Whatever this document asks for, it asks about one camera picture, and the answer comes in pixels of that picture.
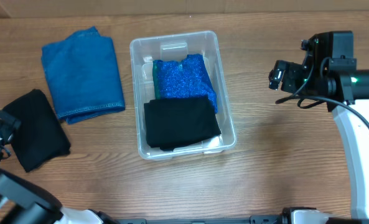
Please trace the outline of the blue sequin glitter cloth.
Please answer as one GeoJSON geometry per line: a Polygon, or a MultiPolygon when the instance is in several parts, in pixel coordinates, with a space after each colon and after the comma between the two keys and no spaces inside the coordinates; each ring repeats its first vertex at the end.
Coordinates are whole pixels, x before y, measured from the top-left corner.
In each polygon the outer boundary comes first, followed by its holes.
{"type": "Polygon", "coordinates": [[[214,112],[218,112],[217,94],[202,55],[191,54],[179,62],[155,60],[152,63],[152,78],[154,94],[158,100],[206,96],[214,112]]]}

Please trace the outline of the black cloth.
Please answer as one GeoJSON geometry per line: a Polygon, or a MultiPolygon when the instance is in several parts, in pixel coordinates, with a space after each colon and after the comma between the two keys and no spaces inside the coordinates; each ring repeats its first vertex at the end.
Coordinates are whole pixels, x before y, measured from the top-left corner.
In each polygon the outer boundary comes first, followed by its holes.
{"type": "Polygon", "coordinates": [[[69,155],[70,141],[41,90],[33,89],[2,110],[21,122],[11,146],[26,172],[55,157],[69,155]]]}
{"type": "Polygon", "coordinates": [[[146,142],[171,151],[221,134],[215,110],[206,96],[151,100],[144,104],[146,142]]]}

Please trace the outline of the blue denim cloth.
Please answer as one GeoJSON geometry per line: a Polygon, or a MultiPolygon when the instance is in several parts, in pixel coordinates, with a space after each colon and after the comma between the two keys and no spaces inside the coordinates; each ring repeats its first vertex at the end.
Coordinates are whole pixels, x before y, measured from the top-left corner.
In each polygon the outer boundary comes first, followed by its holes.
{"type": "Polygon", "coordinates": [[[113,40],[96,27],[43,46],[41,62],[58,119],[75,124],[125,110],[113,40]]]}

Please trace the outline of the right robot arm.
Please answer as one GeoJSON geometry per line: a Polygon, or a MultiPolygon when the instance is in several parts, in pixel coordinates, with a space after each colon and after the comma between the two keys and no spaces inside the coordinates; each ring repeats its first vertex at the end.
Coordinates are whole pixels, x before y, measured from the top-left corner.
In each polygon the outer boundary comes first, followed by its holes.
{"type": "Polygon", "coordinates": [[[369,70],[357,69],[353,44],[348,30],[315,34],[301,42],[301,64],[278,60],[269,73],[269,88],[289,94],[277,104],[327,105],[342,138],[351,188],[350,218],[292,207],[278,223],[369,223],[369,70]]]}

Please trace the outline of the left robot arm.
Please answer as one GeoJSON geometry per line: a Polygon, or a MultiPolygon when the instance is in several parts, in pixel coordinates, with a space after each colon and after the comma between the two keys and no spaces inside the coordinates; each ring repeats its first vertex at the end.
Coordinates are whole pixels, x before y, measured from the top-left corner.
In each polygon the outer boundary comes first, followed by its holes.
{"type": "MultiPolygon", "coordinates": [[[[0,111],[0,162],[10,157],[5,148],[20,128],[21,122],[5,111],[0,111]]],[[[13,208],[2,218],[1,223],[10,224],[91,224],[116,223],[102,212],[65,208],[60,201],[45,189],[34,185],[0,168],[0,209],[6,202],[13,208]]]]}

